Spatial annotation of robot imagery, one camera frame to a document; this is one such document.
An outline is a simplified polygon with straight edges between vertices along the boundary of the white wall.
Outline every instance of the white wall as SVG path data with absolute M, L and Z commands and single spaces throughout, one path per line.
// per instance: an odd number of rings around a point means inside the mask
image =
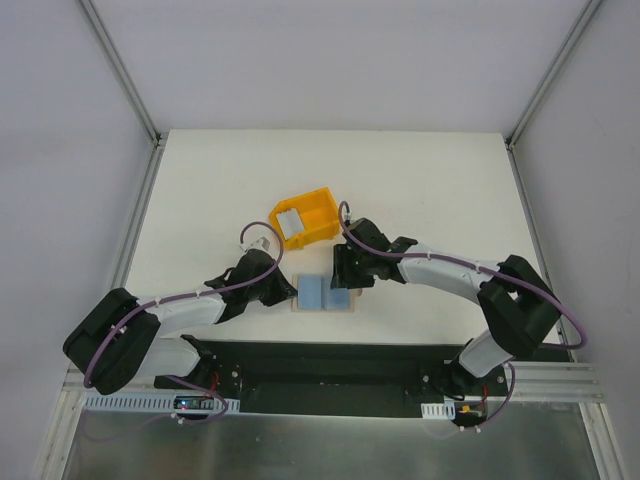
M 0 478 L 33 474 L 150 143 L 70 0 L 0 4 Z
M 586 0 L 96 0 L 171 128 L 507 134 Z
M 518 143 L 544 256 L 640 477 L 640 2 L 605 2 Z

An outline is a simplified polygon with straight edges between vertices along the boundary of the purple cable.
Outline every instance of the purple cable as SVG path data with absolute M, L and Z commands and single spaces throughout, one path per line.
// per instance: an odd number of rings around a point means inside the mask
M 191 390 L 199 390 L 201 392 L 206 393 L 207 395 L 217 399 L 220 401 L 220 403 L 222 403 L 222 410 L 218 413 L 216 413 L 215 415 L 209 415 L 207 418 L 203 418 L 201 420 L 190 420 L 188 418 L 184 418 L 182 417 L 182 420 L 184 423 L 186 423 L 187 425 L 202 425 L 202 424 L 206 424 L 206 423 L 212 423 L 215 422 L 216 420 L 218 420 L 220 417 L 222 417 L 225 413 L 227 413 L 227 410 L 229 410 L 229 404 L 227 403 L 227 401 L 221 397 L 220 395 L 218 395 L 216 392 L 214 392 L 213 390 L 208 390 L 206 388 L 203 387 L 199 387 L 198 385 L 194 385 L 192 383 L 186 382 L 185 380 L 176 377 L 174 375 L 165 375 L 166 378 L 179 383 L 180 385 L 183 385 Z M 113 442 L 115 440 L 119 440 L 123 437 L 126 437 L 127 435 L 130 435 L 144 427 L 146 427 L 147 425 L 150 425 L 151 423 L 154 423 L 157 420 L 160 420 L 161 418 L 173 418 L 170 413 L 161 413 L 159 415 L 154 415 L 153 417 L 147 418 L 144 422 L 140 422 L 137 425 L 134 425 L 133 427 L 129 428 L 128 430 L 125 430 L 123 432 L 117 433 L 115 435 L 112 435 L 110 437 L 92 437 L 91 435 L 89 435 L 87 433 L 87 429 L 86 429 L 86 421 L 87 421 L 87 415 L 88 412 L 85 412 L 83 417 L 80 419 L 80 424 L 78 425 L 78 429 L 80 430 L 81 435 L 86 438 L 88 441 L 93 442 L 93 443 L 109 443 L 109 442 Z
M 284 255 L 284 243 L 282 242 L 282 239 L 280 238 L 280 235 L 278 235 L 278 232 L 271 225 L 269 225 L 268 223 L 265 223 L 265 222 L 251 222 L 250 224 L 248 224 L 246 227 L 244 227 L 242 229 L 242 232 L 240 233 L 240 243 L 244 242 L 244 234 L 246 233 L 246 231 L 249 228 L 253 227 L 254 225 L 260 225 L 262 227 L 268 228 L 269 230 L 271 230 L 271 232 L 278 239 L 278 243 L 280 244 L 280 252 L 278 253 L 278 258 L 276 258 L 275 263 L 266 272 L 258 275 L 255 278 L 252 278 L 251 280 L 247 280 L 245 282 L 240 282 L 240 283 L 237 283 L 235 285 L 228 285 L 226 287 L 218 288 L 218 289 L 215 289 L 215 290 L 207 290 L 205 292 L 201 292 L 200 296 L 204 297 L 204 296 L 207 296 L 207 295 L 214 295 L 216 293 L 229 292 L 231 290 L 236 290 L 238 288 L 247 287 L 247 286 L 252 285 L 252 284 L 254 284 L 256 282 L 259 282 L 263 278 L 268 277 L 269 275 L 271 275 L 278 268 L 278 265 L 280 264 L 280 261 L 282 260 L 282 256 Z M 102 343 L 100 344 L 100 346 L 96 350 L 96 353 L 93 355 L 93 358 L 89 362 L 89 366 L 87 367 L 87 370 L 86 370 L 86 372 L 84 374 L 84 381 L 83 381 L 84 387 L 85 388 L 91 388 L 91 376 L 93 375 L 93 370 L 95 369 L 96 364 L 98 363 L 98 360 L 100 360 L 100 357 L 102 356 L 104 351 L 109 346 L 109 343 L 111 343 L 111 341 L 115 338 L 115 336 L 120 331 L 120 329 L 122 327 L 124 327 L 127 324 L 127 322 L 129 322 L 129 320 L 131 320 L 133 317 L 135 317 L 137 314 L 139 314 L 143 310 L 146 310 L 147 308 L 155 307 L 156 305 L 162 305 L 162 304 L 169 303 L 169 302 L 176 302 L 178 300 L 186 300 L 188 298 L 196 298 L 197 296 L 198 296 L 198 293 L 191 292 L 191 293 L 181 293 L 181 294 L 178 294 L 178 295 L 172 295 L 172 296 L 169 296 L 169 297 L 164 297 L 164 298 L 161 298 L 157 303 L 155 301 L 147 302 L 145 304 L 140 305 L 139 307 L 134 308 L 128 314 L 126 314 L 114 326 L 114 328 L 107 334 L 105 339 L 102 341 Z
M 367 244 L 361 242 L 360 240 L 358 240 L 353 235 L 353 233 L 351 233 L 351 231 L 349 230 L 347 225 L 344 223 L 344 218 L 342 217 L 342 209 L 343 208 L 347 209 L 347 213 L 351 212 L 351 209 L 349 208 L 349 204 L 346 201 L 342 201 L 340 203 L 340 206 L 338 207 L 338 220 L 340 220 L 340 225 L 342 226 L 342 231 L 344 232 L 344 234 L 347 237 L 349 237 L 349 240 L 353 241 L 353 243 L 355 243 L 360 248 L 363 248 L 364 250 L 366 250 L 369 253 L 372 253 L 374 255 L 378 255 L 380 257 L 390 257 L 390 258 L 431 258 L 431 259 L 436 259 L 436 260 L 442 260 L 444 262 L 453 263 L 455 265 L 460 265 L 460 266 L 466 267 L 466 268 L 468 268 L 470 270 L 474 270 L 474 271 L 476 270 L 476 265 L 474 263 L 468 262 L 466 260 L 462 260 L 460 258 L 452 257 L 452 256 L 449 256 L 449 255 L 443 255 L 443 254 L 440 254 L 440 253 L 431 253 L 429 255 L 427 255 L 426 253 L 420 253 L 420 252 L 416 252 L 416 253 L 390 253 L 390 252 L 381 252 L 379 250 L 371 248 L 369 245 L 367 245 Z M 545 292 L 541 288 L 538 288 L 535 285 L 530 284 L 529 282 L 525 282 L 523 280 L 520 280 L 519 278 L 515 278 L 515 277 L 512 277 L 510 275 L 505 275 L 504 273 L 497 272 L 497 271 L 492 270 L 490 268 L 480 266 L 480 267 L 478 267 L 478 270 L 480 270 L 482 273 L 486 273 L 488 275 L 493 275 L 494 277 L 497 277 L 497 278 L 499 278 L 501 280 L 505 280 L 505 281 L 507 281 L 509 283 L 512 283 L 514 285 L 518 285 L 519 287 L 526 288 L 530 292 L 535 293 L 540 298 L 544 299 L 545 301 L 547 301 L 551 305 L 553 305 L 553 307 L 556 308 L 562 315 L 567 317 L 567 320 L 569 320 L 571 325 L 573 325 L 573 328 L 575 328 L 577 330 L 577 332 L 580 334 L 580 341 L 578 343 L 574 344 L 574 345 L 543 343 L 541 346 L 546 347 L 546 348 L 554 348 L 554 349 L 557 349 L 557 350 L 575 350 L 575 349 L 578 349 L 578 348 L 582 348 L 587 344 L 587 338 L 588 337 L 587 337 L 587 332 L 585 331 L 585 329 L 582 327 L 582 325 L 580 324 L 578 319 L 575 318 L 573 316 L 573 314 L 564 305 L 562 305 L 553 295 L 550 295 L 549 293 Z
M 502 402 L 502 404 L 493 413 L 493 415 L 491 415 L 484 422 L 482 422 L 482 425 L 486 425 L 487 423 L 492 422 L 493 419 L 496 418 L 500 414 L 500 412 L 504 410 L 504 407 L 507 406 L 509 401 L 511 401 L 511 397 L 513 397 L 513 391 L 516 388 L 516 369 L 513 367 L 513 365 L 511 365 L 508 362 L 506 362 L 505 365 L 509 367 L 509 370 L 511 370 L 511 385 L 509 385 L 509 391 L 507 392 L 507 396 L 504 397 L 504 402 Z

